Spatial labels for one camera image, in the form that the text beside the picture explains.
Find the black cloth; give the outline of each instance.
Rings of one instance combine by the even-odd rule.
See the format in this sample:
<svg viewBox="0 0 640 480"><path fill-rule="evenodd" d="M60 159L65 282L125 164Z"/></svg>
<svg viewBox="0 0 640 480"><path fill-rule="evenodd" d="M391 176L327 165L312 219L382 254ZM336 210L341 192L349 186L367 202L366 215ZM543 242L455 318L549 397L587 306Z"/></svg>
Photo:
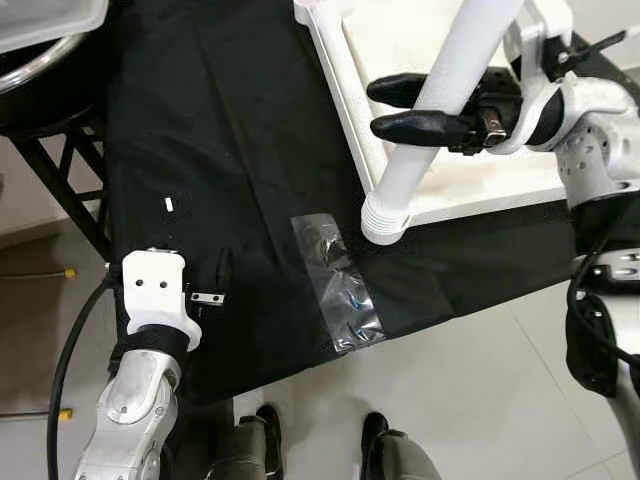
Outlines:
<svg viewBox="0 0 640 480"><path fill-rule="evenodd" d="M290 218L328 212L389 338L566 279L563 202L432 224L379 247L309 33L291 0L136 0L107 135L114 261L178 250L194 291L234 254L224 312L200 321L188 394L246 391L336 358ZM173 199L167 212L164 198Z"/></svg>

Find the person's foot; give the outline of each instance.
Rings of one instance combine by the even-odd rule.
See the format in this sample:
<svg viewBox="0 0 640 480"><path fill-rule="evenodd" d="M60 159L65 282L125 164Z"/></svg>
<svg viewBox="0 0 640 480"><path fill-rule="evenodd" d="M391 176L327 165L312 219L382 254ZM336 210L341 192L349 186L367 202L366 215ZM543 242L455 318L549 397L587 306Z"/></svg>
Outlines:
<svg viewBox="0 0 640 480"><path fill-rule="evenodd" d="M267 438L265 467L267 477L273 480L280 480L283 477L280 417L278 417L278 412L271 405L260 407L256 412L256 416L265 422L264 431Z"/></svg>
<svg viewBox="0 0 640 480"><path fill-rule="evenodd" d="M362 426L362 441L360 448L362 449L362 471L360 480L366 480L369 471L368 463L371 460L373 445L377 438L389 431L389 422L379 412L371 412L364 419Z"/></svg>

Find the transparent tape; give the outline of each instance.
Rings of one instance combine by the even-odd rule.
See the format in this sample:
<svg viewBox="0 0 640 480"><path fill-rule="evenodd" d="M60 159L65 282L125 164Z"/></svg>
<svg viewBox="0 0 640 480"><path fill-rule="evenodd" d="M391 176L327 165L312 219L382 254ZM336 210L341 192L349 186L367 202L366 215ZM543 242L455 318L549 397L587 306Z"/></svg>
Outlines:
<svg viewBox="0 0 640 480"><path fill-rule="evenodd" d="M294 217L291 223L336 351L384 340L369 292L333 217L318 213Z"/></svg>

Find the white plastic tube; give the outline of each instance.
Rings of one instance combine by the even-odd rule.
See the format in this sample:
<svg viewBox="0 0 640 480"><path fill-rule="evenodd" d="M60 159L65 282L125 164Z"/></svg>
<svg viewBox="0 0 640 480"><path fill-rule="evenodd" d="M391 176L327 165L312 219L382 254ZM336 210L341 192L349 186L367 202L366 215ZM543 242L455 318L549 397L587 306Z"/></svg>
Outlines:
<svg viewBox="0 0 640 480"><path fill-rule="evenodd" d="M459 114L525 0L465 0L415 107ZM410 224L409 202L439 148L398 145L362 206L362 232L373 243L398 241Z"/></svg>

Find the black wire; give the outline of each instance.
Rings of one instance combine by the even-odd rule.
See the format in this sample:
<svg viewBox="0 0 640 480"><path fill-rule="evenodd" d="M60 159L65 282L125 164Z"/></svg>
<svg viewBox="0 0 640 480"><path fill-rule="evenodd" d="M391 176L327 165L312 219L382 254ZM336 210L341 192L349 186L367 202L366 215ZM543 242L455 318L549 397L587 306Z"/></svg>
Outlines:
<svg viewBox="0 0 640 480"><path fill-rule="evenodd" d="M609 237L611 232L622 222L624 218L626 218L627 214L633 207L633 202L631 202L627 208L615 219L615 221L605 230L602 234L601 238L594 243L593 248L589 251L589 253L585 256L585 258L580 263L578 270L574 274L571 282L569 283L569 288L567 289L567 306L569 308L569 314L573 315L579 322L580 326L589 334L591 337L599 343L602 347L608 350L611 354L615 355L617 358L629 364L630 367L637 368L640 370L640 359L634 357L629 352L622 350L611 340L606 338L600 332L598 332L582 315L580 308L578 307L578 290L580 289L580 284L582 280L584 280L584 276L589 271L589 269L593 266L594 262L597 260L598 256L604 250L604 247L607 245L609 241Z"/></svg>
<svg viewBox="0 0 640 480"><path fill-rule="evenodd" d="M82 332L84 324L91 313L94 305L102 294L111 286L111 277L107 275L100 285L89 295L89 298L83 305L78 317L76 318L69 336L64 343L62 353L56 365L56 371L53 376L53 384L51 386L51 398L49 400L49 413L47 416L47 470L49 472L49 480L58 480L58 415L60 413L60 402L62 400L62 389L64 387L64 379L71 360L71 354L76 346L78 337Z"/></svg>

